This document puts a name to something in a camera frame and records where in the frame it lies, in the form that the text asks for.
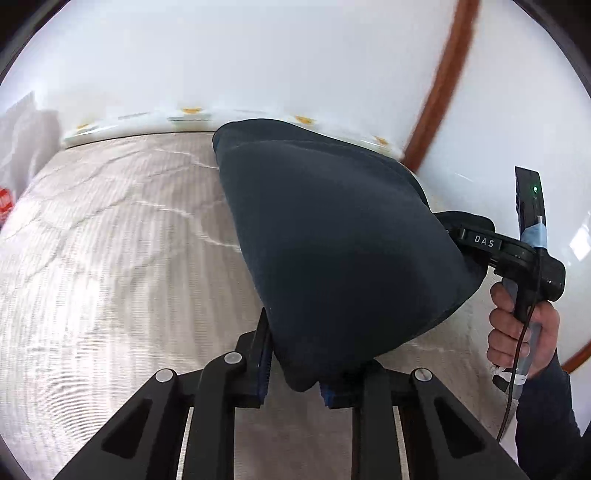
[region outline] red object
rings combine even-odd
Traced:
[[[0,226],[6,222],[13,207],[14,202],[10,190],[0,188]]]

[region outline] black cable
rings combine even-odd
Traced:
[[[499,428],[499,433],[496,436],[496,441],[500,442],[503,438],[503,434],[505,433],[505,429],[507,427],[507,421],[509,420],[509,413],[511,412],[511,404],[513,401],[513,387],[515,384],[515,374],[517,373],[517,362],[519,361],[519,354],[521,353],[521,345],[523,344],[523,338],[525,333],[530,326],[531,316],[534,313],[535,306],[538,303],[538,298],[540,296],[540,285],[542,283],[542,256],[543,256],[543,249],[536,248],[538,252],[538,283],[535,288],[534,294],[534,302],[530,308],[529,313],[527,314],[527,320],[523,324],[523,328],[521,329],[521,334],[519,334],[519,340],[517,340],[517,347],[515,348],[515,356],[513,357],[513,368],[511,371],[511,380],[509,381],[509,391],[508,391],[508,398],[507,398],[507,407],[505,409],[505,415],[503,416],[503,421],[501,422],[501,427]]]

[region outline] quilted mattress surface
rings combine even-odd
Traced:
[[[31,479],[53,478],[155,371],[203,368],[255,328],[261,302],[211,137],[59,152],[0,231],[0,434]],[[380,360],[430,368],[495,430],[490,284]],[[317,386],[291,391],[274,363],[263,408],[237,411],[235,476],[345,479],[350,442],[350,412],[326,409]]]

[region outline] white plastic bag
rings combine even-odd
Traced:
[[[59,145],[56,113],[37,110],[32,93],[0,116],[0,228]]]

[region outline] white tape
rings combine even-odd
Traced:
[[[507,383],[511,383],[511,372],[506,372],[504,367],[496,367],[494,375],[499,375],[503,379],[507,381]],[[523,385],[527,380],[527,375],[515,374],[515,382],[514,385]]]

